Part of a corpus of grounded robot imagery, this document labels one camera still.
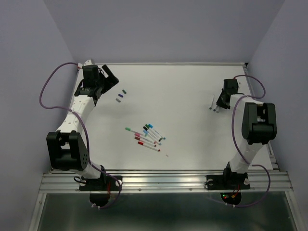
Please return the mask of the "dark green pen body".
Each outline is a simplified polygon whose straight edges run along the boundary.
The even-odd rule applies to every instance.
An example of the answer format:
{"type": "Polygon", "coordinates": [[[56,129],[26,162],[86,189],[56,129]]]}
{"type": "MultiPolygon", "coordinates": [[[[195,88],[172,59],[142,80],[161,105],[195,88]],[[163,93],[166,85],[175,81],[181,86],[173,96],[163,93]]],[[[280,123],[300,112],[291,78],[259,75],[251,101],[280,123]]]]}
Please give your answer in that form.
{"type": "Polygon", "coordinates": [[[214,99],[215,99],[215,95],[213,94],[210,98],[210,106],[209,106],[209,110],[212,110],[213,108],[213,104],[214,104],[214,99]]]}

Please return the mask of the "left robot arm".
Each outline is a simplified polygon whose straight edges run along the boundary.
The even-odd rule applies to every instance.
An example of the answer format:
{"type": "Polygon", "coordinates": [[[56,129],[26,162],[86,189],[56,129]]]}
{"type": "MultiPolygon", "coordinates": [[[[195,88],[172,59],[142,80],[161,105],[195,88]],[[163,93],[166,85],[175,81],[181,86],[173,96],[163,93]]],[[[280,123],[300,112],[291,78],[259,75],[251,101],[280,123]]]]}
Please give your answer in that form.
{"type": "Polygon", "coordinates": [[[46,138],[51,166],[62,171],[72,171],[82,176],[84,181],[101,190],[107,185],[107,173],[104,167],[90,159],[90,142],[86,130],[86,120],[97,105],[100,97],[119,83],[107,65],[75,64],[82,72],[72,97],[66,118],[55,132],[49,132],[46,138]]]}

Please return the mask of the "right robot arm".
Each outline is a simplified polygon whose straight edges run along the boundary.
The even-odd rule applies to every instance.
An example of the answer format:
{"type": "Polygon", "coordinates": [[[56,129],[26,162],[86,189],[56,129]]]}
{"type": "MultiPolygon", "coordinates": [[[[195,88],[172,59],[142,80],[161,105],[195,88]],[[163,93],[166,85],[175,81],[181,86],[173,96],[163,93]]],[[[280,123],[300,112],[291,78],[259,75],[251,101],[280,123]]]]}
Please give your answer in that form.
{"type": "Polygon", "coordinates": [[[259,150],[277,135],[275,104],[260,101],[266,95],[264,85],[257,78],[248,76],[261,85],[263,93],[246,95],[239,92],[238,77],[223,80],[216,103],[220,108],[232,110],[231,136],[236,154],[221,176],[221,182],[227,188],[232,188],[244,177],[259,150]]]}

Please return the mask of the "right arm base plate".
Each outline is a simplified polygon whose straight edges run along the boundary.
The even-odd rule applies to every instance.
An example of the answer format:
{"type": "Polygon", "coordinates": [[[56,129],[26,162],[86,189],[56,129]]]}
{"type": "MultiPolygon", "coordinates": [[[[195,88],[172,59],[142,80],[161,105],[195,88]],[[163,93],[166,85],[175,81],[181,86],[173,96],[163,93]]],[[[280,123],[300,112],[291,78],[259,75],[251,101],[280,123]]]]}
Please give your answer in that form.
{"type": "Polygon", "coordinates": [[[205,188],[210,191],[222,191],[220,196],[224,203],[238,206],[242,199],[240,190],[249,190],[250,183],[246,173],[235,173],[228,177],[224,175],[207,175],[205,188]]]}

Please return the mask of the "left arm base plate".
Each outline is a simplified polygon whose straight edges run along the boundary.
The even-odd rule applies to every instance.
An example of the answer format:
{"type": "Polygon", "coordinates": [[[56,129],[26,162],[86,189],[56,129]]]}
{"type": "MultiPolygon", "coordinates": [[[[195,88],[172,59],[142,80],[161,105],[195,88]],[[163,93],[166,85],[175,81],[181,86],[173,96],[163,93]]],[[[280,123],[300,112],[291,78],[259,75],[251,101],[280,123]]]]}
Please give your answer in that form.
{"type": "Polygon", "coordinates": [[[120,175],[109,177],[101,176],[99,179],[83,180],[79,184],[79,191],[89,193],[91,206],[96,209],[106,209],[115,204],[120,197],[120,185],[123,177],[120,175]]]}

